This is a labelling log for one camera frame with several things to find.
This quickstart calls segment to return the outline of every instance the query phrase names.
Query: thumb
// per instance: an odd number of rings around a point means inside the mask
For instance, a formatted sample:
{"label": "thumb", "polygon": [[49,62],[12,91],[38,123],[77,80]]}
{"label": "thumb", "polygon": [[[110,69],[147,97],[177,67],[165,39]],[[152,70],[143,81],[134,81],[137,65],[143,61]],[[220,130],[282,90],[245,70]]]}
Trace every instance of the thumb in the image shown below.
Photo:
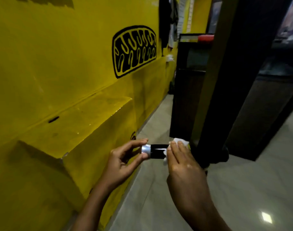
{"label": "thumb", "polygon": [[135,171],[135,169],[142,163],[142,161],[148,159],[148,157],[149,155],[144,152],[138,155],[137,158],[134,159],[133,162],[126,167],[126,176],[129,177],[133,173],[133,171]]}

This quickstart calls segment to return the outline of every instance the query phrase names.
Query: red object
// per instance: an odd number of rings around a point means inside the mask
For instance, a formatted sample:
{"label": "red object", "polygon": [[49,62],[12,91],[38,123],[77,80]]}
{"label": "red object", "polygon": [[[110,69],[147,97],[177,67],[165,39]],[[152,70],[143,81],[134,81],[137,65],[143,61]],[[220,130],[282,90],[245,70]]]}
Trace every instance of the red object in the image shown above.
{"label": "red object", "polygon": [[214,40],[214,35],[201,35],[198,36],[198,42],[212,42]]}

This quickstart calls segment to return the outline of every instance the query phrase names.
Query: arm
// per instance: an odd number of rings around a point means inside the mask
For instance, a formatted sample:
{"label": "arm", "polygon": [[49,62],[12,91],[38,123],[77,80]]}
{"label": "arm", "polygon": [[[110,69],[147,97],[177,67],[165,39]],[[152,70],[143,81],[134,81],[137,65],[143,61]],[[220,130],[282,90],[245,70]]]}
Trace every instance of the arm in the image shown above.
{"label": "arm", "polygon": [[231,231],[219,215],[210,196],[204,170],[179,141],[167,149],[167,183],[180,214],[195,231]]}
{"label": "arm", "polygon": [[110,152],[103,174],[90,193],[83,210],[78,215],[72,228],[73,231],[97,230],[101,211],[110,193],[121,185],[143,160],[148,158],[148,154],[141,153],[131,164],[126,165],[131,157],[141,152],[141,148],[137,151],[133,151],[133,149],[141,147],[147,141],[147,139],[132,140]]}

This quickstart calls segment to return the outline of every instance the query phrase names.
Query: black outline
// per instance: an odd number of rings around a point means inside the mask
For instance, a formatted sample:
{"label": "black outline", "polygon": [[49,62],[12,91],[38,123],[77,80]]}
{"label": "black outline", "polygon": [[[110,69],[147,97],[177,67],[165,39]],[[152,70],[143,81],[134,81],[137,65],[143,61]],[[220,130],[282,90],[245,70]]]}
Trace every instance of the black outline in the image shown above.
{"label": "black outline", "polygon": [[130,27],[125,27],[125,28],[123,28],[122,30],[120,30],[120,31],[118,31],[117,33],[115,33],[115,35],[112,37],[112,62],[113,62],[113,69],[114,69],[114,74],[115,74],[115,77],[116,77],[116,78],[121,78],[121,77],[127,75],[128,73],[131,73],[131,72],[135,71],[136,69],[139,69],[141,66],[144,66],[144,65],[146,65],[146,64],[148,64],[148,63],[150,63],[150,62],[152,62],[153,60],[155,60],[155,59],[157,58],[157,52],[156,52],[156,56],[155,56],[155,58],[153,58],[152,60],[150,60],[150,61],[148,61],[148,62],[146,62],[146,63],[144,63],[144,64],[142,64],[142,65],[140,65],[140,66],[138,66],[138,67],[135,67],[135,68],[131,69],[130,71],[126,72],[125,74],[122,74],[121,76],[118,76],[118,75],[117,75],[117,72],[116,72],[116,70],[115,70],[114,51],[113,51],[113,49],[114,49],[114,40],[115,40],[115,39],[116,39],[121,33],[123,33],[124,31],[130,30],[130,29],[135,29],[135,28],[147,28],[147,29],[151,30],[151,31],[154,33],[154,35],[155,35],[155,40],[156,40],[156,50],[157,50],[157,46],[158,46],[158,44],[157,44],[157,36],[156,36],[156,33],[153,31],[153,29],[151,29],[151,28],[148,27],[148,26],[144,26],[144,25],[134,25],[134,26],[130,26]]}

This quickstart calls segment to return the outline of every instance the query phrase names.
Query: person's left hand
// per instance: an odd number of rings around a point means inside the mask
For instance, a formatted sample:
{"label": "person's left hand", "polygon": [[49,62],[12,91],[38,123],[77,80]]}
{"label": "person's left hand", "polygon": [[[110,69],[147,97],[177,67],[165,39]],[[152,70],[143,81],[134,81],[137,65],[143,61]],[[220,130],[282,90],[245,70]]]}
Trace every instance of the person's left hand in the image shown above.
{"label": "person's left hand", "polygon": [[[141,153],[141,146],[147,143],[148,139],[131,140],[128,143],[113,149],[110,152],[110,156],[107,165],[98,181],[98,184],[105,186],[110,192],[121,185],[134,170],[144,161],[148,159],[147,153]],[[137,155],[136,159],[129,165],[126,165],[128,160]]]}

